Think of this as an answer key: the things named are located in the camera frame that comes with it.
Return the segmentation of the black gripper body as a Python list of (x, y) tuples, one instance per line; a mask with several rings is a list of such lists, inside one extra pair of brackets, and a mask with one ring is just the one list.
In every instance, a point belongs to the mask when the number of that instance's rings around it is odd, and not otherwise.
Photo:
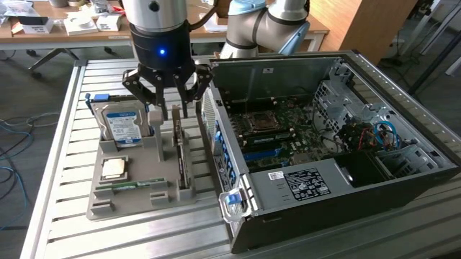
[(139, 62), (164, 75), (166, 87), (175, 87), (174, 75), (185, 84), (195, 71), (191, 57), (189, 22), (171, 31), (146, 32), (130, 25)]

